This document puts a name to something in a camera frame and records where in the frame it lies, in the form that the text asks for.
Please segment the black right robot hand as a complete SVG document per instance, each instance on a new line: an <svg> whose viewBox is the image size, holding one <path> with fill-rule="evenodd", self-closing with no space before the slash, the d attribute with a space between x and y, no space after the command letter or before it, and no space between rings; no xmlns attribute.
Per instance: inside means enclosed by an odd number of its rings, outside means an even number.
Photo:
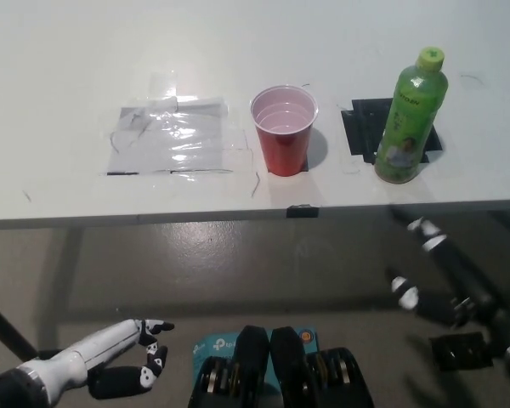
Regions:
<svg viewBox="0 0 510 408"><path fill-rule="evenodd" d="M385 276L399 306L447 327L474 320L490 334L496 356L510 359L510 304L484 271L433 222L396 212L393 219L434 263L445 289L430 289L388 267Z"/></svg>

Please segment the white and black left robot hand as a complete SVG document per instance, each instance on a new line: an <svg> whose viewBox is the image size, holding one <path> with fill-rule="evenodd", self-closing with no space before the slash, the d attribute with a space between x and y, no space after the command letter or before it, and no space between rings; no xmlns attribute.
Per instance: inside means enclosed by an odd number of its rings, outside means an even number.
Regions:
<svg viewBox="0 0 510 408"><path fill-rule="evenodd" d="M88 335L49 359L30 360L20 368L42 386L49 407L55 407L64 392L82 387L88 387L97 400L145 394L166 364L167 347L159 345L156 336L173 328L174 324L164 320L124 320ZM147 360L143 365L109 367L136 344L145 348Z"/></svg>

